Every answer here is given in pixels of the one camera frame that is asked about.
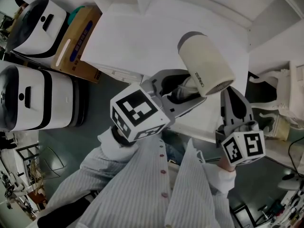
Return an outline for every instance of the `white tabletop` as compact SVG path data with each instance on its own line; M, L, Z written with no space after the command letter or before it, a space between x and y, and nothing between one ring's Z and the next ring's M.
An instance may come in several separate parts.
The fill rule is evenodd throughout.
M114 2L101 16L81 60L148 76L162 69L186 69L177 44L189 31L200 31L214 42L236 75L232 86L244 94L249 61L247 31L210 10L180 0L152 0L145 15ZM215 142L214 132L220 123L217 94L178 118L171 128Z

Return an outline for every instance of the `white striped shirt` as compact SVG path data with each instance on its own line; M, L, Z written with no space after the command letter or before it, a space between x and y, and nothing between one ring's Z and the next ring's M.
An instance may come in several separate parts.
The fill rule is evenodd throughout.
M129 148L121 147L110 130L98 139L101 147L61 183L41 215L97 190L101 192L73 227L234 227L227 193L235 172L202 165L188 146L171 191L165 143L159 136Z

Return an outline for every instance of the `gray floor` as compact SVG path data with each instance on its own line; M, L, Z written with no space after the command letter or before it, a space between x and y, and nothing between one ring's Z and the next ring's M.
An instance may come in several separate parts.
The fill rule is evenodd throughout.
M42 158L53 169L61 168L61 159L65 168L56 171L59 178L45 180L45 190L50 198L58 185L79 168L80 162L99 145L97 135L113 125L109 117L110 99L124 89L127 84L102 75L99 84L89 84L89 106L86 121L78 128L64 128L39 131L39 141L46 149ZM201 148L205 159L213 159L221 155L221 149L214 144L195 140L195 147ZM271 205L281 198L285 192L276 186L280 179L288 173L288 169L268 159L261 159L250 165L237 167L236 186L229 194L230 205L247 204L256 219L260 212L257 209L265 204Z

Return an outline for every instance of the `white chair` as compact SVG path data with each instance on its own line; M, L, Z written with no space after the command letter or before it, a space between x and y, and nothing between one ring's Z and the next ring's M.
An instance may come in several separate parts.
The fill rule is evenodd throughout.
M289 63L289 69L271 71L259 76L250 77L252 83L261 83L269 78L275 78L277 84L276 100L267 103L252 103L252 108L278 110L292 124L293 128L304 129L304 65L296 66Z

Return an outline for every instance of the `white robot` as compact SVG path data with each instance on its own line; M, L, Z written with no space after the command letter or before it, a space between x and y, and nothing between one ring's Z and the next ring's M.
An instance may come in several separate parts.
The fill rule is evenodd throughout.
M263 131L249 102L230 86L235 80L219 51L200 32L185 34L178 52L187 70L162 70L141 85L132 84L110 103L111 119L128 143L160 133L206 97L221 91L223 125L216 131L231 166L265 156Z

